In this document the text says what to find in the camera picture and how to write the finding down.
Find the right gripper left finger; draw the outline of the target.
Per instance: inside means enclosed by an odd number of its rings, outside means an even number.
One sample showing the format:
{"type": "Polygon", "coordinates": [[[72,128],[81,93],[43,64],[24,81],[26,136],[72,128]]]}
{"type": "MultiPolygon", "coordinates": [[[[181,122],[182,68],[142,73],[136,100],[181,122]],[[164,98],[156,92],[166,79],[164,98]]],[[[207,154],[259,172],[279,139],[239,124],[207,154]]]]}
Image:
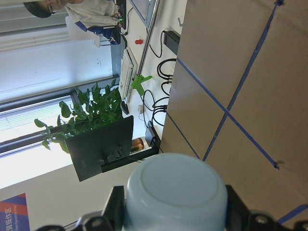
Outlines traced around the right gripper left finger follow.
{"type": "Polygon", "coordinates": [[[124,186],[114,186],[106,202],[103,216],[113,229],[121,229],[124,219],[124,186]]]}

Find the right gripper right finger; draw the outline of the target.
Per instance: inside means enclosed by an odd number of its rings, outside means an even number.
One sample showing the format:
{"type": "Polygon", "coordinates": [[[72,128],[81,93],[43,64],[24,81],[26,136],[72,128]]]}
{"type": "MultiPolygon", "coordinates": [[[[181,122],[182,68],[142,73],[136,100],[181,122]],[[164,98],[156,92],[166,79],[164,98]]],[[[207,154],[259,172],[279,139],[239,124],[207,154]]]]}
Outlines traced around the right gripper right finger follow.
{"type": "Polygon", "coordinates": [[[250,211],[231,185],[226,185],[228,194],[225,228],[227,231],[246,231],[250,211]]]}

